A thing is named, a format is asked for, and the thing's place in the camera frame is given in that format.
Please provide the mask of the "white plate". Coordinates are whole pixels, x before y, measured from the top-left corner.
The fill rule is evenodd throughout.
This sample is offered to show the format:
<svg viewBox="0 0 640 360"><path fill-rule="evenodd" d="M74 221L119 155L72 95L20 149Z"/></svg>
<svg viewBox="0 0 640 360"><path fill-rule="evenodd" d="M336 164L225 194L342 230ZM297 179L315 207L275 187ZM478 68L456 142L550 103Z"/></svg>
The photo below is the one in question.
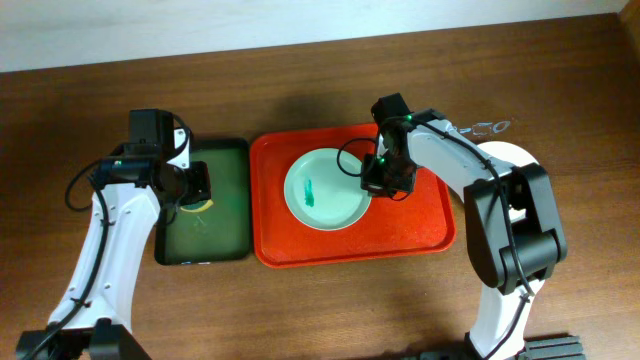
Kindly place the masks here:
<svg viewBox="0 0 640 360"><path fill-rule="evenodd" d="M456 170L453 172L453 182L447 185L463 199L463 189L477 180L492 180L491 172L482 162L468 150L460 146L459 153L464 154L465 162L455 160ZM489 141L475 145L480 155L488 160L499 175L505 175L507 168L522 167L532 163L538 164L538 160L524 148L503 141Z"/></svg>

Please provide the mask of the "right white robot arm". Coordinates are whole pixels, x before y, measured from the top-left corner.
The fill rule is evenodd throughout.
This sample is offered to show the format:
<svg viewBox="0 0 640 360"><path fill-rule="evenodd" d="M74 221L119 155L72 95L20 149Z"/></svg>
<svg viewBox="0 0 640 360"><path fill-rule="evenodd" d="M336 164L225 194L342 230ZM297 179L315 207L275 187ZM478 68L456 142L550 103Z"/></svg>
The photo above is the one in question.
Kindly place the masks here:
<svg viewBox="0 0 640 360"><path fill-rule="evenodd" d="M425 168L464 204L467 252L483 284L476 322L465 335L477 359L523 354L533 300L568 254L551 181L536 162L516 165L483 151L433 109L375 110L375 152L361 186L371 194L410 193Z"/></svg>

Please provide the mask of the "yellow green sponge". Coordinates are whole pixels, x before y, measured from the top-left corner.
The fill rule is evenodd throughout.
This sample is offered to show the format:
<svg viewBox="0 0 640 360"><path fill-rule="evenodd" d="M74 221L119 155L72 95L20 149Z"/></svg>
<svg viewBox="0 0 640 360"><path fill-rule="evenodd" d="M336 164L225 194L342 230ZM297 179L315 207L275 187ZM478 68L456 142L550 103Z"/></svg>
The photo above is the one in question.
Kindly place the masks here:
<svg viewBox="0 0 640 360"><path fill-rule="evenodd" d="M213 205L214 205L214 202L211 199L207 199L204 201L199 201L194 204L183 205L180 207L180 209L183 212L187 212L187 213L201 213L208 210Z"/></svg>

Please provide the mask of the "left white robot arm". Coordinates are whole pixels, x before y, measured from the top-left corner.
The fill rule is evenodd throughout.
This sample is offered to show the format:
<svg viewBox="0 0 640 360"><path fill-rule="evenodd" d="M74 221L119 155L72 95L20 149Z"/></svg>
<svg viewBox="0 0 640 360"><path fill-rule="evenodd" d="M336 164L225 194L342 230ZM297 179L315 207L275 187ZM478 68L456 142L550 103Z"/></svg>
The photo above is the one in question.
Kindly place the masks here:
<svg viewBox="0 0 640 360"><path fill-rule="evenodd" d="M148 358L131 325L145 243L168 210L211 197L202 161L106 157L88 180L92 215L72 279L46 328L21 334L19 359Z"/></svg>

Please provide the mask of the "mint green plate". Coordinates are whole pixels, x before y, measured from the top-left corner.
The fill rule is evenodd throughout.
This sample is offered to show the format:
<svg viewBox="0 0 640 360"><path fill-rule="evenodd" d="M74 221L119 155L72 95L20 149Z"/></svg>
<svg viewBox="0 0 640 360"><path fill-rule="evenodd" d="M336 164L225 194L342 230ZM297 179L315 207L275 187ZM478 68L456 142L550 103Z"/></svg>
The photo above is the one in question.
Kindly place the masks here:
<svg viewBox="0 0 640 360"><path fill-rule="evenodd" d="M359 221L372 197L360 187L356 173L361 161L346 151L319 148L300 156L288 169L283 185L290 213L320 231L345 229Z"/></svg>

